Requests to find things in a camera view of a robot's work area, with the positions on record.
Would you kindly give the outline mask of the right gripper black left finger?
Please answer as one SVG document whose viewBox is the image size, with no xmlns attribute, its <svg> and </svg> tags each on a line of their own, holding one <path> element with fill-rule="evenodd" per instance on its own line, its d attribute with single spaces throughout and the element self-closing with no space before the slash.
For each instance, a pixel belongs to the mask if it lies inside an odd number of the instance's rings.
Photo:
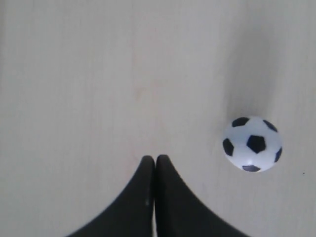
<svg viewBox="0 0 316 237">
<path fill-rule="evenodd" d="M 153 235 L 155 162 L 142 157 L 123 191 L 102 213 L 71 237 L 151 237 Z"/>
</svg>

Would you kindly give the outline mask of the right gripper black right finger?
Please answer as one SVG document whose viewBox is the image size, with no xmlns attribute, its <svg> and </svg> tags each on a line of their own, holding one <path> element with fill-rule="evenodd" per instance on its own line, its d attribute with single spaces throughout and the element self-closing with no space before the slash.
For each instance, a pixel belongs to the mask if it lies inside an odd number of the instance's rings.
<svg viewBox="0 0 316 237">
<path fill-rule="evenodd" d="M 156 162 L 156 227 L 159 237 L 246 236 L 195 196 L 167 155 Z"/>
</svg>

